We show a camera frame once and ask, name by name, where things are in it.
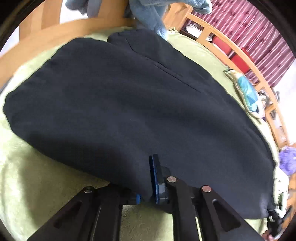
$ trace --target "stuffed animal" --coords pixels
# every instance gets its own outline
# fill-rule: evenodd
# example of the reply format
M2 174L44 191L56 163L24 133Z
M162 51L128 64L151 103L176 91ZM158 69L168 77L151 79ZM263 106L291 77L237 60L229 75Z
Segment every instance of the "stuffed animal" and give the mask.
M137 24L138 28L151 29L166 39L167 31L162 16L167 6L175 2L184 2L200 14L209 14L213 9L210 0L130 0L129 5L133 17L140 23ZM99 13L101 3L102 0L67 0L66 7L70 10L78 10L82 14L86 13L89 18L94 18Z

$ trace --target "green bedsheet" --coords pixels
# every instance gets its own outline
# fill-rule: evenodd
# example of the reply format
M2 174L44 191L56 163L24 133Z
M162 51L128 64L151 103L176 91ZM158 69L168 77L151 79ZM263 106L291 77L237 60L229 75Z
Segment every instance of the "green bedsheet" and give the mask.
M110 29L88 37L106 41L111 33L124 29L126 28ZM209 71L244 108L233 83L223 73L225 65L199 43L174 30L169 33L168 42ZM30 77L58 48L59 46L41 53L18 69L0 96L1 106L4 104L7 93ZM277 148L268 125L264 121L250 118L265 136L278 163ZM0 180L0 218L17 241L27 240L83 187L87 185L102 187L108 184L104 180L53 161L33 149L13 134L2 108L0 112ZM287 192L287 187L287 176L276 168L275 197L279 192ZM259 233L265 230L264 220L248 220L248 222ZM172 217L148 204L125 206L121 240L171 241L173 240Z

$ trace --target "wooden headboard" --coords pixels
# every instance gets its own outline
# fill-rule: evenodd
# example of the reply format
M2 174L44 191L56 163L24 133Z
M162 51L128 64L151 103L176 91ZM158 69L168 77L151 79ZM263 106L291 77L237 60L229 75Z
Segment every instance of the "wooden headboard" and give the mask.
M45 50L98 30L120 26L133 26L133 20L123 18L127 3L128 0L103 0L97 18L80 19L59 24L62 0L44 1L20 24L19 44L0 57L0 89L21 65ZM273 102L273 104L266 109L266 118L277 146L281 148L288 145L289 139L287 130L278 102L258 68L228 37L204 20L192 15L191 12L192 7L184 3L171 4L164 16L164 23L167 26L175 27L178 31L188 18L202 25L204 30L197 41L208 48L230 68L240 71L226 55L205 39L210 33L213 33L228 44L258 77L259 83L255 87L256 90L259 91L264 88ZM276 110L279 116L281 128L276 127L270 116L270 112L273 110Z
M191 14L193 8L185 3L174 3L170 5L170 8L166 12L164 16L164 23L167 27L175 27L177 31L180 31L184 23L187 19L192 20L193 22L204 27L201 35L197 38L197 42L205 46L209 51L211 51L218 59L220 59L225 65L229 66L231 69L241 72L241 70L227 57L227 55L223 54L218 48L216 48L212 43L208 42L206 38L209 34L213 33L218 38L220 38L224 43L226 43L237 55L239 55L245 63L249 66L249 68L254 72L254 74L258 77L258 83L255 86L257 91L264 89L270 99L272 100L272 105L270 105L265 110L266 120L270 126L272 135L274 137L274 141L277 144L278 148L282 148L286 145L290 144L287 129L284 123L283 116L281 114L279 104L276 100L274 93L272 92L270 86L266 82L265 78L259 71L259 69L255 66L255 64L250 60L250 58L227 36L225 36L218 29L208 24L201 18ZM275 121L271 117L271 112L276 110L279 120L281 122L281 126L277 127Z

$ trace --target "purple plush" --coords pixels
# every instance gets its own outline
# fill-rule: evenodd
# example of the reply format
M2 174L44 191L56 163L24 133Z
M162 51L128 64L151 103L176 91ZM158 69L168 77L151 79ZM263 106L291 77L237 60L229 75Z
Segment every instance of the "purple plush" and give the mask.
M280 169L288 176L296 172L296 148L287 147L279 153Z

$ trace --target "striped curtain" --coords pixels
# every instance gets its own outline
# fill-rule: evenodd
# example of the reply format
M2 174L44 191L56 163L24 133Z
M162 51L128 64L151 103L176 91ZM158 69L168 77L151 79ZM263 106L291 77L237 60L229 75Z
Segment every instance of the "striped curtain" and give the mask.
M212 0L212 5L211 14L192 13L244 47L267 83L275 86L295 60L278 30L247 0ZM251 70L246 76L253 83L258 81Z

